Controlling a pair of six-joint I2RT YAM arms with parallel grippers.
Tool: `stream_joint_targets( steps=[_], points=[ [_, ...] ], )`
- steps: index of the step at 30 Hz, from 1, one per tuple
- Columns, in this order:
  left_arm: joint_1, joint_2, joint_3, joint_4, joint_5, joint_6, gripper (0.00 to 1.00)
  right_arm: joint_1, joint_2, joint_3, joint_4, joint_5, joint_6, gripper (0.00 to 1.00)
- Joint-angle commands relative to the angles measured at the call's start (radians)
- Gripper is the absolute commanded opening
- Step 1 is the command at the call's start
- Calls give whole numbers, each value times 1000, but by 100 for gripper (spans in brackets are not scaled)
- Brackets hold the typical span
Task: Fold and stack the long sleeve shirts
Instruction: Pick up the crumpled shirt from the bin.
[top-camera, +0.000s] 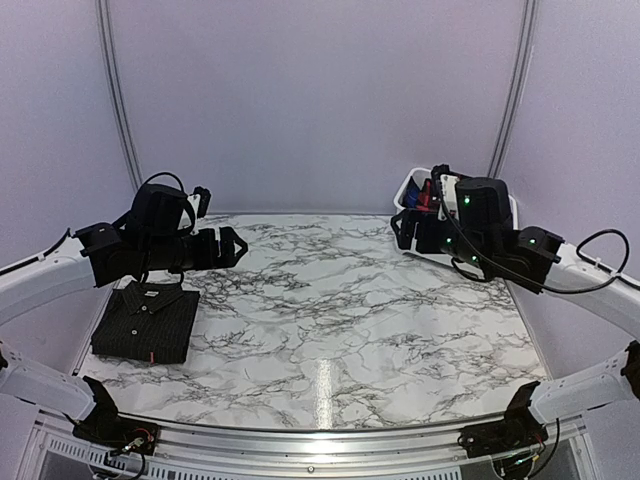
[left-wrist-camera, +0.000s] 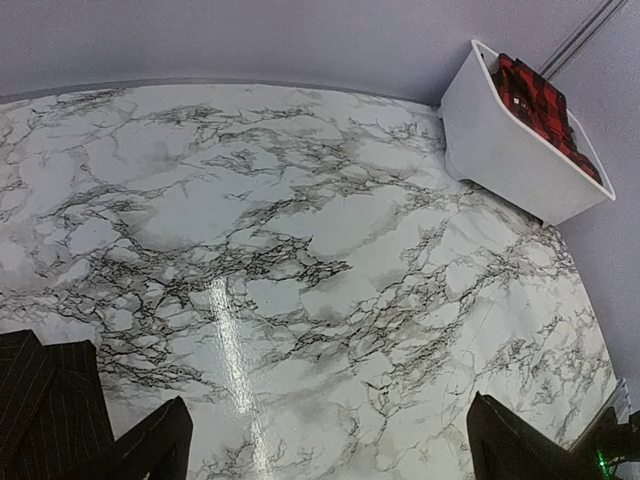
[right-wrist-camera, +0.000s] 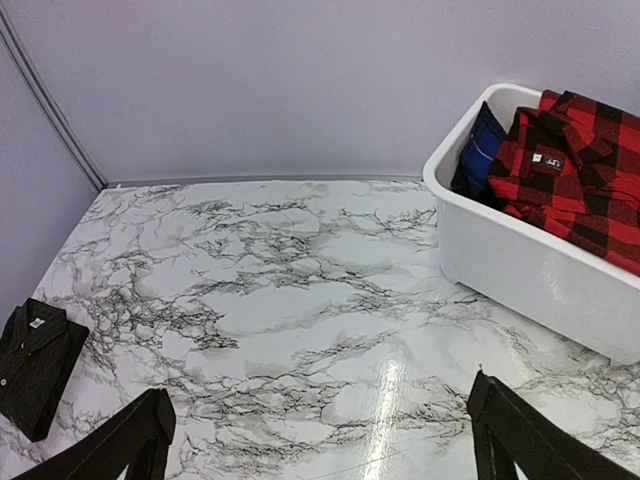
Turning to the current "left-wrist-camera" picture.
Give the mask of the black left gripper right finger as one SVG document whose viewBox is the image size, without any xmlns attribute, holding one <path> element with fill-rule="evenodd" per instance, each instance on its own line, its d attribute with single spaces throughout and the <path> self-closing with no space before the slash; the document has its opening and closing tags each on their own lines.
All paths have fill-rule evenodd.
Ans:
<svg viewBox="0 0 640 480">
<path fill-rule="evenodd" d="M 477 479 L 586 479 L 588 469 L 490 395 L 476 393 L 466 417 Z"/>
</svg>

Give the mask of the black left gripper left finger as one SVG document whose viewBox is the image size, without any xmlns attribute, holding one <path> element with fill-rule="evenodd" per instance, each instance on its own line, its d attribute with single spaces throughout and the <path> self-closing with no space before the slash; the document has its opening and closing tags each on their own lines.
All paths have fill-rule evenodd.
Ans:
<svg viewBox="0 0 640 480">
<path fill-rule="evenodd" d="M 193 422 L 179 396 L 150 415 L 87 462 L 65 473 L 65 479 L 184 479 Z"/>
</svg>

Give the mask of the red black plaid shirt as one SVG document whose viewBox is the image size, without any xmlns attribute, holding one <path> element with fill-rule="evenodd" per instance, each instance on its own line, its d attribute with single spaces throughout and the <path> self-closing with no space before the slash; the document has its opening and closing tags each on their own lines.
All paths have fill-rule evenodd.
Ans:
<svg viewBox="0 0 640 480">
<path fill-rule="evenodd" d="M 587 176 L 603 184 L 597 168 L 578 150 L 574 141 L 563 93 L 521 59 L 512 59 L 505 53 L 499 54 L 498 67 L 491 78 L 500 100 L 518 120 L 559 150 Z"/>
</svg>

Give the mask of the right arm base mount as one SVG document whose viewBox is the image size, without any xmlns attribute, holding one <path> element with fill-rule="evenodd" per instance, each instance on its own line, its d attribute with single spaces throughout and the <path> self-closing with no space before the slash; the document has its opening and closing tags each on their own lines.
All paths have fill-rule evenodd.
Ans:
<svg viewBox="0 0 640 480">
<path fill-rule="evenodd" d="M 572 453 L 593 473 L 594 479 L 616 479 L 619 465 L 639 462 L 639 412 L 618 423 L 609 407 L 572 447 Z"/>
</svg>

